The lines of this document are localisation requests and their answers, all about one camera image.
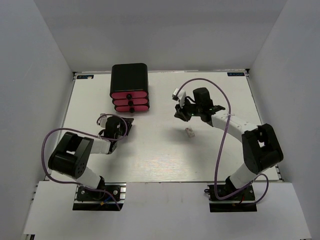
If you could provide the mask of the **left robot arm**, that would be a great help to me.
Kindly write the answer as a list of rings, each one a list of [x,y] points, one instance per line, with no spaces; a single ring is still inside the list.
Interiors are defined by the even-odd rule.
[[[47,166],[75,180],[73,183],[88,188],[88,193],[99,200],[105,196],[105,180],[87,167],[91,155],[110,155],[118,142],[130,132],[134,119],[114,114],[101,114],[96,124],[102,130],[94,135],[63,128],[64,135],[49,157]]]

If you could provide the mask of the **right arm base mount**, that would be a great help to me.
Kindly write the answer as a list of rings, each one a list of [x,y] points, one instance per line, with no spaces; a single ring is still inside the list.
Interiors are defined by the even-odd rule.
[[[214,185],[208,185],[204,193],[209,198],[209,210],[211,213],[249,213],[257,212],[256,196],[250,185],[245,190],[225,200],[217,199],[214,193]]]

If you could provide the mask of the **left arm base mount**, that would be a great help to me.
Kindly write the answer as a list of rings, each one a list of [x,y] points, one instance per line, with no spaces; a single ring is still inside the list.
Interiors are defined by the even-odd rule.
[[[115,198],[119,208],[107,193],[88,190],[83,186],[77,187],[72,210],[98,212],[120,211],[125,202],[126,186],[126,183],[106,183],[104,186],[105,190]]]

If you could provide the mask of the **pink top drawer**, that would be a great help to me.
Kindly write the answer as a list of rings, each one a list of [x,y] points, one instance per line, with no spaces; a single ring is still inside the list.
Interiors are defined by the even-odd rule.
[[[120,92],[113,92],[110,94],[111,98],[114,100],[119,99],[137,99],[137,98],[146,98],[148,93],[146,91],[120,91]]]

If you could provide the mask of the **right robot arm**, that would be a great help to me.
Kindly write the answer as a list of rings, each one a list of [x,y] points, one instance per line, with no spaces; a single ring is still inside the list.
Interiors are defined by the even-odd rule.
[[[205,87],[195,89],[193,96],[190,100],[184,90],[174,90],[172,99],[178,102],[176,118],[188,122],[191,117],[200,117],[204,123],[226,131],[242,144],[243,164],[227,177],[224,185],[225,195],[236,200],[259,174],[284,159],[276,133],[268,123],[250,123],[229,113],[225,107],[215,105]]]

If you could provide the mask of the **white staples box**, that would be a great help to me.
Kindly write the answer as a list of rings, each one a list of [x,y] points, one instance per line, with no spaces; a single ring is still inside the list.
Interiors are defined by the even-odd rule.
[[[195,137],[195,132],[193,131],[193,129],[191,127],[186,127],[185,132],[189,138]]]

